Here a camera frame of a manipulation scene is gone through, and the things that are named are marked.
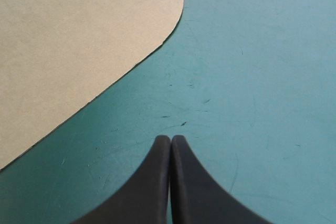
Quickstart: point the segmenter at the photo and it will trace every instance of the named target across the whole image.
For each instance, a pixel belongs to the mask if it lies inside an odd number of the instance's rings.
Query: green surface
[[[0,223],[79,217],[158,134],[186,135],[269,220],[336,223],[335,13],[336,0],[185,0],[160,50],[0,173]]]

